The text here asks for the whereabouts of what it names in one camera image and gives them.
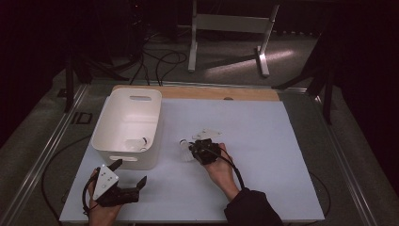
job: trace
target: metal frame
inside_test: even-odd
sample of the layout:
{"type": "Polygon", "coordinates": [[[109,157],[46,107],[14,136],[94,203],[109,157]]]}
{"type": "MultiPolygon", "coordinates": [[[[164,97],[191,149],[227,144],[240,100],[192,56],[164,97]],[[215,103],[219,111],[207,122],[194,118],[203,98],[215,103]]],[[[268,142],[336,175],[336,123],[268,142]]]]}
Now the metal frame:
{"type": "Polygon", "coordinates": [[[197,0],[193,0],[193,16],[191,26],[191,47],[188,59],[188,71],[194,72],[196,70],[197,60],[197,30],[219,30],[219,31],[239,31],[250,33],[264,34],[263,43],[258,46],[259,66],[261,67],[262,76],[269,76],[267,68],[266,55],[264,53],[267,42],[269,41],[272,32],[273,24],[276,19],[279,5],[273,6],[273,10],[269,18],[256,17],[238,17],[226,15],[210,15],[197,13],[197,0]]]}

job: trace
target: human hand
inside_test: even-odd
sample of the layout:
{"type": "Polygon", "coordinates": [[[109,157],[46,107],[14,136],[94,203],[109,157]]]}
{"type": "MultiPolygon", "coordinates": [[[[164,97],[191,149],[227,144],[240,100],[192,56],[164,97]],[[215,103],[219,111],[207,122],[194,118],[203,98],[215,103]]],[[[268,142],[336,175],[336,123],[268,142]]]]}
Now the human hand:
{"type": "MultiPolygon", "coordinates": [[[[225,144],[220,143],[219,147],[222,149],[222,157],[230,159],[226,152],[225,144]]],[[[225,160],[218,158],[215,162],[204,167],[208,171],[209,177],[223,191],[229,202],[232,201],[238,194],[239,189],[234,182],[231,165],[225,160]]]]}
{"type": "Polygon", "coordinates": [[[89,202],[89,218],[88,223],[90,226],[111,226],[115,219],[117,218],[118,213],[122,205],[116,205],[111,207],[102,207],[96,201],[93,200],[95,181],[92,181],[88,185],[88,194],[90,195],[89,202]]]}

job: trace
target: table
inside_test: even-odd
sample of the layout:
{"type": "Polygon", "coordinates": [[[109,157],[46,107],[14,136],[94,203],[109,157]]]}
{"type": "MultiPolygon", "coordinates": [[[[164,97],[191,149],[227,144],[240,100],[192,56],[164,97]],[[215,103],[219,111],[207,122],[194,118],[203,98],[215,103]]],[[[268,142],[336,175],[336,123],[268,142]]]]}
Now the table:
{"type": "MultiPolygon", "coordinates": [[[[223,209],[227,200],[224,195],[199,163],[184,162],[179,158],[179,141],[190,139],[204,127],[223,133],[214,142],[226,143],[246,186],[264,191],[283,221],[324,219],[288,115],[275,91],[151,89],[161,90],[164,97],[162,149],[154,169],[116,170],[120,187],[136,186],[139,179],[148,176],[147,185],[140,193],[140,201],[126,204],[117,220],[145,223],[225,222],[223,209]],[[193,99],[205,96],[214,100],[193,99]],[[234,101],[224,101],[225,97],[234,101]],[[255,97],[256,101],[249,101],[251,97],[255,97]]],[[[87,221],[82,214],[83,186],[93,169],[102,163],[100,155],[88,145],[60,216],[61,221],[87,221]]]]}
{"type": "Polygon", "coordinates": [[[193,16],[191,26],[191,47],[188,59],[188,71],[193,72],[196,67],[198,29],[218,31],[238,31],[264,34],[261,46],[257,47],[257,58],[261,67],[262,76],[269,75],[264,51],[272,32],[273,24],[279,10],[278,1],[275,1],[269,18],[240,17],[227,15],[211,15],[197,13],[197,0],[193,0],[193,16]]]}

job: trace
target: floor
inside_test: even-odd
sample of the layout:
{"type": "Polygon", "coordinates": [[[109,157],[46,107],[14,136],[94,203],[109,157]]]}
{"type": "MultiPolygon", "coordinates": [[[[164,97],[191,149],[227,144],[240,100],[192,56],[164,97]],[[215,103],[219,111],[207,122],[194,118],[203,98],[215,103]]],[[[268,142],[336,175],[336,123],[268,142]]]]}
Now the floor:
{"type": "MultiPolygon", "coordinates": [[[[195,72],[189,73],[184,58],[188,56],[190,45],[189,30],[181,28],[179,34],[177,42],[153,34],[144,49],[145,67],[137,63],[118,71],[130,78],[126,82],[115,81],[95,70],[90,85],[82,85],[75,79],[75,100],[79,105],[71,114],[64,113],[65,99],[57,97],[59,90],[65,88],[65,72],[55,77],[53,88],[0,152],[1,225],[56,225],[41,189],[44,187],[47,200],[59,215],[101,106],[113,86],[150,83],[153,86],[270,88],[299,75],[317,42],[316,38],[304,35],[272,34],[266,49],[271,75],[265,78],[260,76],[254,56],[261,36],[199,33],[197,67],[195,72]],[[92,121],[76,123],[75,114],[91,115],[92,121]]],[[[339,88],[334,87],[332,125],[328,125],[320,114],[319,98],[304,93],[310,81],[279,90],[279,97],[287,109],[316,194],[326,213],[326,219],[314,225],[399,225],[398,197],[378,166],[339,88]]]]}

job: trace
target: metal rail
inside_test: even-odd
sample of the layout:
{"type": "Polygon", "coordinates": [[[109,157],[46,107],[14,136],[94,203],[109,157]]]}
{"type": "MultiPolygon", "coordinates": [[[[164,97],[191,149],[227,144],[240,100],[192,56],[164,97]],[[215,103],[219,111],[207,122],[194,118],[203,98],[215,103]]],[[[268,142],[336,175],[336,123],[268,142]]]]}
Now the metal rail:
{"type": "Polygon", "coordinates": [[[62,139],[75,109],[82,102],[87,87],[87,84],[79,86],[74,96],[74,105],[72,106],[69,113],[64,113],[55,131],[47,141],[46,146],[41,151],[39,158],[36,160],[30,171],[26,174],[22,185],[14,196],[14,199],[12,200],[4,214],[1,216],[0,225],[6,226],[15,224],[15,220],[23,211],[24,206],[26,205],[30,195],[35,189],[35,186],[38,183],[45,166],[56,151],[56,147],[58,146],[59,141],[62,139]]]}

